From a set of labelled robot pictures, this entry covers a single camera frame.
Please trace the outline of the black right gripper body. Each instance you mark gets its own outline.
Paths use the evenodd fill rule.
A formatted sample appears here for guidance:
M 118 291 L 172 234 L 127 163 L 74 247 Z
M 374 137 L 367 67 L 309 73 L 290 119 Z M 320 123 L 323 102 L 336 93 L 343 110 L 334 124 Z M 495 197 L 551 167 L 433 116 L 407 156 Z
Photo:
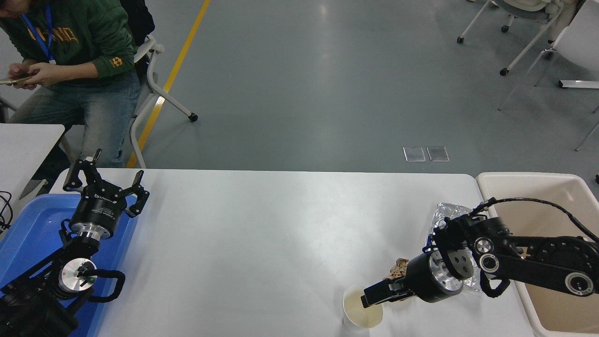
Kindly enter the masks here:
M 451 297 L 451 290 L 436 278 L 440 264 L 443 264 L 443 259 L 438 252 L 424 252 L 410 260 L 406 273 L 407 288 L 428 303 Z

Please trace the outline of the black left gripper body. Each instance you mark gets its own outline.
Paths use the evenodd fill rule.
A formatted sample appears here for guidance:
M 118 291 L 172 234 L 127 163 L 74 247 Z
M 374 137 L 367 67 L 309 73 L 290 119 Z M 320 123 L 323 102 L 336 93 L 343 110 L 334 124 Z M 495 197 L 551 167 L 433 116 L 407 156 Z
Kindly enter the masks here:
M 117 197 L 121 190 L 109 182 L 97 182 L 83 188 L 80 202 L 70 219 L 71 230 L 90 223 L 113 232 L 127 205 L 124 197 Z

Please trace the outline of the person's left hand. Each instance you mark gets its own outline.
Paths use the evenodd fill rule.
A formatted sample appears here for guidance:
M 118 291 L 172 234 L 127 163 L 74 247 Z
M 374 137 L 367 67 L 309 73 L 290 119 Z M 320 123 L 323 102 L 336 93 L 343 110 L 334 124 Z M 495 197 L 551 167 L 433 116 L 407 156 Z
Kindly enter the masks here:
M 69 66 L 60 66 L 52 63 L 36 63 L 29 67 L 31 77 L 27 85 L 51 86 L 62 81 L 73 79 Z

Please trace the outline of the person's right hand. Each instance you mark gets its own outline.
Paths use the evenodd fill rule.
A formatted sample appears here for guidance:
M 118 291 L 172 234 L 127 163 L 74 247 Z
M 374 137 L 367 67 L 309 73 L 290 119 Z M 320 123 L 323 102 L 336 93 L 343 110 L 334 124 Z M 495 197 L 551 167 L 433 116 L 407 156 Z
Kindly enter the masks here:
M 19 80 L 24 77 L 28 77 L 29 73 L 29 65 L 24 63 L 12 63 L 9 65 L 9 70 L 7 73 L 7 78 L 11 80 Z M 9 86 L 14 86 L 16 89 L 27 89 L 33 90 L 38 86 L 37 84 L 27 84 L 24 81 L 19 83 L 8 84 Z

